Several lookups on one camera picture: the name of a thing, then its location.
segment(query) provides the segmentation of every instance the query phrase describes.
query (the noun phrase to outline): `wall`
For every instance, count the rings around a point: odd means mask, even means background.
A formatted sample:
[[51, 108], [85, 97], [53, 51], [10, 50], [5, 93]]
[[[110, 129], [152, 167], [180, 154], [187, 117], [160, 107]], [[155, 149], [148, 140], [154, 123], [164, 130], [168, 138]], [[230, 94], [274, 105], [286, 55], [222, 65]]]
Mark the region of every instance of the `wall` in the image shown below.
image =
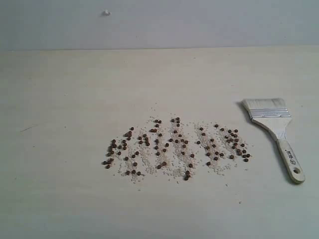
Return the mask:
[[318, 9], [318, 0], [0, 0], [0, 50], [319, 44]]

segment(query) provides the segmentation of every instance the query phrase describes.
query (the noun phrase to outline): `wooden handle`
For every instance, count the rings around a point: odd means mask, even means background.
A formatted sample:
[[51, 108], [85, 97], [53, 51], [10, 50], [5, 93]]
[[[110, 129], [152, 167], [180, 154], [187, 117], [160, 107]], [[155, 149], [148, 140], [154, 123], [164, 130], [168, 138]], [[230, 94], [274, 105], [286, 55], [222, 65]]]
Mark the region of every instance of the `wooden handle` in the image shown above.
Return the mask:
[[293, 182], [299, 184], [303, 183], [305, 178], [304, 172], [301, 169], [298, 160], [291, 149], [289, 143], [285, 139], [278, 139], [277, 146], [279, 148], [280, 154], [285, 162], [285, 166], [288, 170], [288, 174]]

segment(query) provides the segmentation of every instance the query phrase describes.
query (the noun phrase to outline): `white table surface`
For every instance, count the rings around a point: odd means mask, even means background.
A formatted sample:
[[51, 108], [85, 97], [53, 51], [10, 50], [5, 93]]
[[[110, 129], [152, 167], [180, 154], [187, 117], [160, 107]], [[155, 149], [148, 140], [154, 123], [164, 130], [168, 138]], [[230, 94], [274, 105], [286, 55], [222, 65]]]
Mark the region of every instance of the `white table surface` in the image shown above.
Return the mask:
[[[318, 238], [318, 86], [318, 46], [0, 53], [0, 238]], [[238, 103], [273, 97], [304, 184]], [[238, 128], [254, 157], [187, 182], [103, 168], [112, 138], [171, 113]]]

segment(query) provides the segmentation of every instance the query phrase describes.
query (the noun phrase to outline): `white bristles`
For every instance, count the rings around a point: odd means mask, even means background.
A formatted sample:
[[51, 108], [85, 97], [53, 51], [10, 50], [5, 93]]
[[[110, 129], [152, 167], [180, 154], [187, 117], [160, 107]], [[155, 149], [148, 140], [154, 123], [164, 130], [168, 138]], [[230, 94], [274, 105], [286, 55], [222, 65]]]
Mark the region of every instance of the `white bristles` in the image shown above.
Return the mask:
[[286, 109], [285, 101], [281, 98], [276, 99], [244, 99], [243, 105], [246, 110], [264, 109]]

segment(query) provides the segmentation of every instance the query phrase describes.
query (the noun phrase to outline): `paintbrush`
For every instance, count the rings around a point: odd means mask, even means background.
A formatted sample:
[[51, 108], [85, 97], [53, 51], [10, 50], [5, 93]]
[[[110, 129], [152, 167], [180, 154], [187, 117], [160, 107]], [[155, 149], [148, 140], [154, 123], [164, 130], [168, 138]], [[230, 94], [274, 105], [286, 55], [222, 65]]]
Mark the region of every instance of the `paintbrush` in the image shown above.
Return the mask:
[[297, 158], [286, 140], [286, 126], [291, 121], [283, 99], [245, 99], [244, 107], [252, 122], [265, 128], [277, 143], [290, 178], [295, 183], [303, 183], [305, 175]]

